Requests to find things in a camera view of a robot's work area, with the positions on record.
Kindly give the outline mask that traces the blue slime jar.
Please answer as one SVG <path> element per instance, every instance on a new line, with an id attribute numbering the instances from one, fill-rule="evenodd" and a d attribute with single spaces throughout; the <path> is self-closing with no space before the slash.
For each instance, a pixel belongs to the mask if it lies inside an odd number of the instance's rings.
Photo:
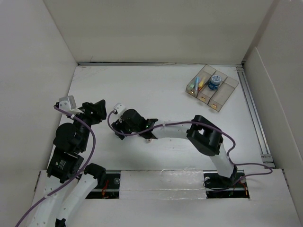
<path id="1" fill-rule="evenodd" d="M 219 85 L 221 84 L 222 82 L 222 78 L 221 76 L 219 75 L 212 75 L 209 79 L 209 82 L 208 82 L 208 87 L 211 89 L 211 90 L 217 90 Z"/>

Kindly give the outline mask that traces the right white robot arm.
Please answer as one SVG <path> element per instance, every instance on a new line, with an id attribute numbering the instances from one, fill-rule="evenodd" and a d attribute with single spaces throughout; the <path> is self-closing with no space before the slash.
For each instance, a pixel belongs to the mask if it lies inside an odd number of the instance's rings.
<path id="1" fill-rule="evenodd" d="M 223 145 L 223 136 L 227 134 L 203 116 L 195 115 L 192 120 L 183 122 L 168 122 L 157 118 L 145 119 L 134 109 L 116 108 L 112 114 L 118 119 L 108 122 L 108 126 L 121 140 L 135 135 L 146 140 L 189 140 L 198 152 L 210 157 L 222 187 L 231 187 L 235 183 L 237 167 L 229 159 Z"/>

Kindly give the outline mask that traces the yellow highlighter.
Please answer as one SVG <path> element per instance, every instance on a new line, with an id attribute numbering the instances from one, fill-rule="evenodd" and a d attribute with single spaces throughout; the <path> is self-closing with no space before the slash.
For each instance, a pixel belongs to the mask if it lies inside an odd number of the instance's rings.
<path id="1" fill-rule="evenodd" d="M 204 86 L 205 80 L 206 80 L 205 77 L 201 77 L 201 78 L 200 78 L 199 86 Z"/>

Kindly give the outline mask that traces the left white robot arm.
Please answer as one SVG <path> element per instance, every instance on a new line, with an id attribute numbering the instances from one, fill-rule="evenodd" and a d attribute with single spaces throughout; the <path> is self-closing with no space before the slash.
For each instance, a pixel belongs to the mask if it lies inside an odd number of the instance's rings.
<path id="1" fill-rule="evenodd" d="M 106 119 L 106 102 L 85 102 L 80 108 L 72 96 L 61 98 L 55 110 L 72 119 L 61 124 L 53 140 L 53 156 L 47 168 L 43 197 L 32 207 L 36 209 L 30 227 L 66 227 L 92 189 L 105 183 L 104 167 L 91 163 L 80 154 L 86 150 L 89 136 L 96 137 L 92 125 Z"/>

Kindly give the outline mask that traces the blue highlighter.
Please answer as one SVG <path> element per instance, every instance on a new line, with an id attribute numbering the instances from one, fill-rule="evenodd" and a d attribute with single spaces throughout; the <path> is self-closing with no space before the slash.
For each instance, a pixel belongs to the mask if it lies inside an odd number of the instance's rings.
<path id="1" fill-rule="evenodd" d="M 196 77 L 195 78 L 195 83 L 194 83 L 194 90 L 195 91 L 198 91 L 199 83 L 200 83 L 200 77 Z"/>

